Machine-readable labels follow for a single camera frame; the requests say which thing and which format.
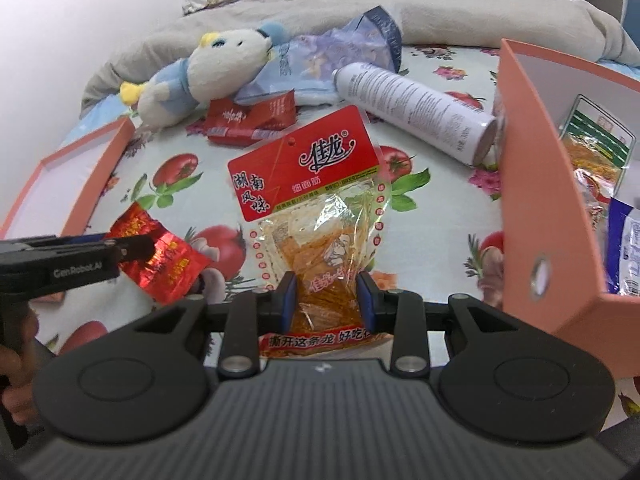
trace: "human hand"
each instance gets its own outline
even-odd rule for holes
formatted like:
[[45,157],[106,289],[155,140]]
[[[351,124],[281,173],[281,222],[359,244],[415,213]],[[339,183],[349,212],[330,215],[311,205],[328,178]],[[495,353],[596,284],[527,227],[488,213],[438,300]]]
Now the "human hand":
[[22,354],[0,346],[0,376],[7,376],[11,384],[2,392],[1,400],[15,423],[21,426],[34,422],[38,416],[31,390],[36,371],[34,340],[38,329],[38,318],[33,310],[29,310],[22,324]]

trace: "metal screw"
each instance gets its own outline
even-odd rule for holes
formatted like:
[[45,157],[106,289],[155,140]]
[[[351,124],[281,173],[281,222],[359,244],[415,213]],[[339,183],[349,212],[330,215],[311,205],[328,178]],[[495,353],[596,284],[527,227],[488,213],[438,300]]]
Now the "metal screw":
[[240,374],[251,368],[251,359],[244,355],[231,355],[222,359],[222,368],[233,374]]
[[403,355],[396,359],[396,368],[401,372],[421,372],[427,367],[427,361],[417,355]]

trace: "white spray can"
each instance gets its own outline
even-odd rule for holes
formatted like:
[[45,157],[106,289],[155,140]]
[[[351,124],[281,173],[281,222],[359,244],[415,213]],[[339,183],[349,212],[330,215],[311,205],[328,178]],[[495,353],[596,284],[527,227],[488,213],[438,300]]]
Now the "white spray can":
[[494,142],[494,116],[389,70],[351,63],[335,71],[334,83],[343,99],[468,166],[480,164]]

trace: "stuffed duck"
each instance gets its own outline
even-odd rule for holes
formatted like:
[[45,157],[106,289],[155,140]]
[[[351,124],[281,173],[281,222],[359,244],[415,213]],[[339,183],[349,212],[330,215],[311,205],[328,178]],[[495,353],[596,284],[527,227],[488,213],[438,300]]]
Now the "stuffed duck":
[[159,70],[148,82],[122,83],[120,98],[128,106],[138,103],[140,119],[148,126],[173,126],[198,104],[238,92],[267,63],[271,47],[289,40],[282,25],[273,22],[258,29],[208,32],[193,54]]

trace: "blue and white package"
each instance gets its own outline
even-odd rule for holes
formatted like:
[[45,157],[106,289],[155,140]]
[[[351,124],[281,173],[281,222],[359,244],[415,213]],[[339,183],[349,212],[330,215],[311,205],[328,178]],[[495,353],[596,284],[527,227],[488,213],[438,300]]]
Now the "blue and white package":
[[296,105],[336,104],[333,73],[354,62],[366,62],[393,72],[400,70],[402,37],[396,22],[382,7],[354,18],[343,28],[321,36],[298,36],[270,51],[270,60],[235,101],[253,104],[293,90]]
[[612,198],[607,240],[609,292],[640,296],[640,210]]

